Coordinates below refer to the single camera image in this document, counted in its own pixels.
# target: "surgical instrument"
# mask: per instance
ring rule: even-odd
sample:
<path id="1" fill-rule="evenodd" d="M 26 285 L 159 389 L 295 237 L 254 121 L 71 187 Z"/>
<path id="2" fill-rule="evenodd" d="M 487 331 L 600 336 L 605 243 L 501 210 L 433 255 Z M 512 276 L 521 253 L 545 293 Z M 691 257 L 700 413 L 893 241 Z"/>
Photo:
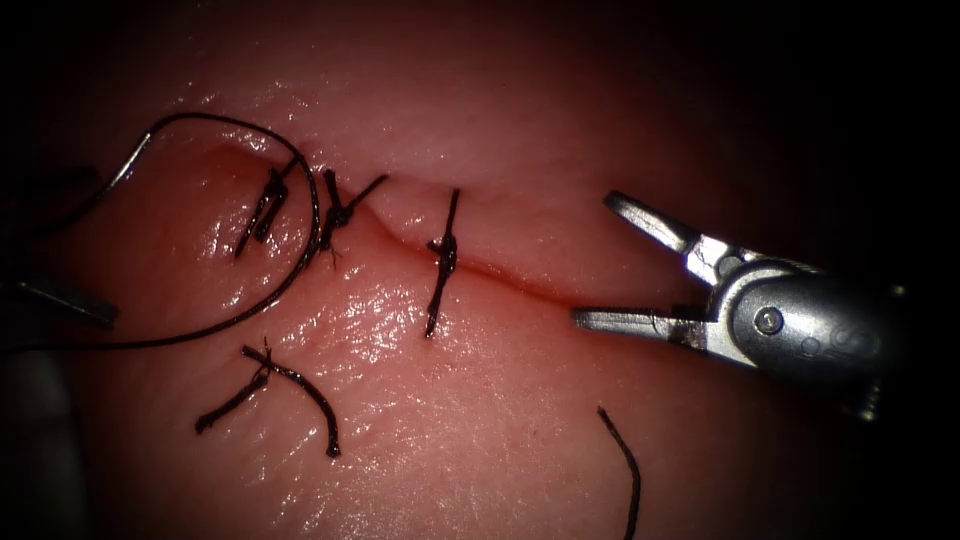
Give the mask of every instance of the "surgical instrument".
<path id="1" fill-rule="evenodd" d="M 839 401 L 876 418 L 880 384 L 905 357 L 903 287 L 872 290 L 803 263 L 707 236 L 618 191 L 604 204 L 685 259 L 711 287 L 702 317 L 678 306 L 576 307 L 577 326 L 702 351 Z"/>

